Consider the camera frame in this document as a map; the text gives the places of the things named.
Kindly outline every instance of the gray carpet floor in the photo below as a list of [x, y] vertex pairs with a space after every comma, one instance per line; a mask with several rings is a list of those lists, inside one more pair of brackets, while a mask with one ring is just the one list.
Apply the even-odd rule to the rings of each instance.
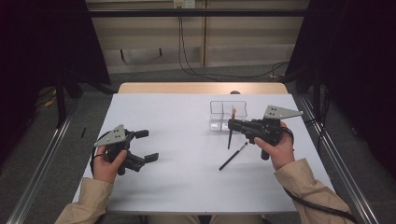
[[[276, 69], [275, 74], [284, 73], [286, 66], [286, 64], [281, 64]], [[264, 82], [276, 81], [276, 78], [269, 77], [272, 72], [267, 73], [272, 67], [272, 65], [254, 65], [194, 70], [197, 74], [211, 73], [240, 76], [211, 76], [218, 81]], [[112, 85], [109, 88], [114, 90], [117, 90], [123, 82], [214, 81], [194, 73], [188, 74], [182, 70], [117, 74], [111, 75], [110, 78]], [[291, 82], [286, 86], [293, 95], [297, 106], [303, 110], [301, 99], [303, 97], [310, 98], [312, 96], [311, 91], [301, 95], [297, 94], [295, 83]], [[111, 95], [105, 95], [85, 84], [81, 84], [81, 88], [84, 94], [80, 99], [65, 97], [66, 107], [71, 116], [70, 124], [54, 154], [48, 171], [45, 173], [45, 178], [39, 186], [39, 192], [26, 214], [24, 223], [53, 223], [63, 208], [74, 197], [79, 180], [90, 158], [92, 143], [96, 141], [111, 102]], [[37, 101], [42, 102], [47, 99], [48, 95], [37, 99]], [[0, 223], [7, 222], [18, 199], [24, 193], [54, 135], [56, 123], [56, 103], [49, 107], [39, 106], [31, 125], [3, 164], [0, 176]], [[375, 160], [364, 139], [355, 135], [351, 128], [352, 125], [348, 119], [338, 109], [336, 103], [331, 100], [326, 122], [328, 133], [337, 146], [349, 172], [373, 208], [378, 222], [396, 223], [396, 216], [394, 215], [394, 211], [396, 211], [396, 181]], [[316, 144], [318, 134], [312, 126], [308, 126], [307, 129]], [[343, 181], [324, 150], [324, 146], [319, 148], [322, 161], [332, 178], [336, 192], [351, 207], [353, 214], [360, 223], [364, 223], [349, 192], [344, 187]], [[274, 224], [300, 223], [297, 213], [269, 214], [267, 218]], [[138, 223], [138, 220], [137, 217], [111, 214], [106, 216], [103, 223]]]

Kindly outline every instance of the hand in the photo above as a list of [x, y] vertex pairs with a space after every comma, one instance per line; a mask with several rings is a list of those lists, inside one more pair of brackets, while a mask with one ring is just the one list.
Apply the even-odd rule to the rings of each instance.
[[[286, 124], [280, 121], [280, 126], [286, 127]], [[266, 151], [271, 156], [271, 161], [275, 170], [278, 170], [282, 166], [295, 161], [292, 139], [288, 133], [282, 134], [282, 140], [275, 147], [271, 146], [258, 137], [254, 138], [254, 142], [258, 147]]]
[[107, 183], [114, 184], [114, 180], [117, 176], [117, 170], [120, 165], [124, 162], [127, 151], [122, 150], [116, 159], [111, 163], [107, 161], [106, 147], [101, 146], [98, 148], [93, 163], [93, 179], [106, 181]]

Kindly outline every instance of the jacket sleeve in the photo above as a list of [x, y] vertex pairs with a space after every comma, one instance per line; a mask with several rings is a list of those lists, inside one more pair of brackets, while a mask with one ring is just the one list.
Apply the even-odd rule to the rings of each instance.
[[[275, 172], [275, 176], [285, 189], [301, 199], [350, 213], [347, 204], [337, 194], [314, 178], [306, 159], [283, 166]], [[345, 218], [307, 208], [297, 202], [294, 202], [294, 206], [304, 224], [352, 223]]]
[[113, 185], [83, 178], [77, 203], [68, 204], [55, 223], [94, 223], [106, 212]]

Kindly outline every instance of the table surface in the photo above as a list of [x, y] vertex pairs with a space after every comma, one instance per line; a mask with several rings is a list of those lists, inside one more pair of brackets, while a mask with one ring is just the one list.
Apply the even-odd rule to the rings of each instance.
[[[262, 214], [295, 211], [291, 199], [273, 175], [272, 163], [261, 160], [257, 146], [248, 144], [243, 152], [219, 171], [219, 167], [247, 139], [242, 134], [233, 134], [232, 147], [228, 150], [228, 132], [209, 131], [208, 108], [211, 101], [245, 101], [247, 119], [262, 117], [263, 110], [269, 104], [297, 109], [291, 95], [284, 94], [286, 88], [282, 84], [243, 83], [243, 88], [239, 88], [238, 83], [150, 84], [153, 83], [132, 83], [128, 87], [135, 85], [146, 91], [148, 86], [155, 91], [172, 87], [172, 93], [177, 91], [177, 86], [185, 90], [194, 89], [192, 92], [201, 86], [203, 90], [217, 90], [225, 94], [114, 95], [99, 135], [120, 123], [130, 131], [148, 129], [149, 137], [131, 142], [131, 152], [140, 157], [159, 152], [160, 158], [142, 167], [139, 173], [127, 170], [124, 176], [116, 179], [108, 212]], [[259, 94], [270, 86], [283, 91], [283, 94]], [[228, 94], [230, 90], [244, 90], [245, 94], [231, 95]], [[285, 122], [294, 132], [296, 159], [307, 158], [314, 175], [332, 187], [302, 119], [286, 119]], [[84, 176], [92, 176], [89, 165]]]

